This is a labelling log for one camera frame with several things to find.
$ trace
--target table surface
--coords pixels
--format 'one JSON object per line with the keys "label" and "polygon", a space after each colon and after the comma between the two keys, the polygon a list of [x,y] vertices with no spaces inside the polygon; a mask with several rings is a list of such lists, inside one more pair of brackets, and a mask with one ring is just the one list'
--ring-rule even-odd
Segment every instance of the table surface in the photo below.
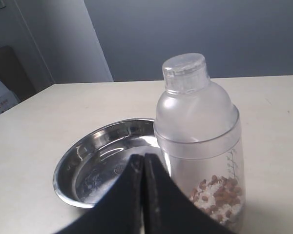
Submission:
{"label": "table surface", "polygon": [[[293,76],[213,79],[239,108],[243,234],[293,234]],[[47,234],[83,210],[53,191],[65,151],[106,124],[155,115],[162,81],[56,84],[0,115],[0,234]]]}

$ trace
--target metal bowl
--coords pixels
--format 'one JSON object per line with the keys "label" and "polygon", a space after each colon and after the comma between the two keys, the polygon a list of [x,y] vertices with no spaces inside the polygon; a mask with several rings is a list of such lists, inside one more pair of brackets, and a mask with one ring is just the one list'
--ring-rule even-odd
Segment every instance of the metal bowl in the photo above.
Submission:
{"label": "metal bowl", "polygon": [[58,163],[55,193],[67,204],[92,208],[122,173],[130,155],[162,154],[153,123],[147,118],[128,119],[86,135]]}

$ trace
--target plastic shaker bottle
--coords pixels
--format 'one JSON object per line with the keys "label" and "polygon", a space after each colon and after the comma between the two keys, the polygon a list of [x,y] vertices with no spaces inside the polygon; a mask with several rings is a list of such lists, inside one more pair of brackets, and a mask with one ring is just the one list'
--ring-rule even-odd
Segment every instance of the plastic shaker bottle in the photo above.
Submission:
{"label": "plastic shaker bottle", "polygon": [[237,232],[245,204],[239,111],[201,54],[170,58],[163,74],[154,131],[168,172],[195,206]]}

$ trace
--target blue-gray wall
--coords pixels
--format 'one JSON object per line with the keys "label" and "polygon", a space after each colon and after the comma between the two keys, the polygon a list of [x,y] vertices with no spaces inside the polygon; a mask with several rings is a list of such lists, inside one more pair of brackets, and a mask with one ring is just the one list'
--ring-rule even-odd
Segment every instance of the blue-gray wall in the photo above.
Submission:
{"label": "blue-gray wall", "polygon": [[115,81],[200,52],[211,77],[293,75],[293,0],[84,0]]}

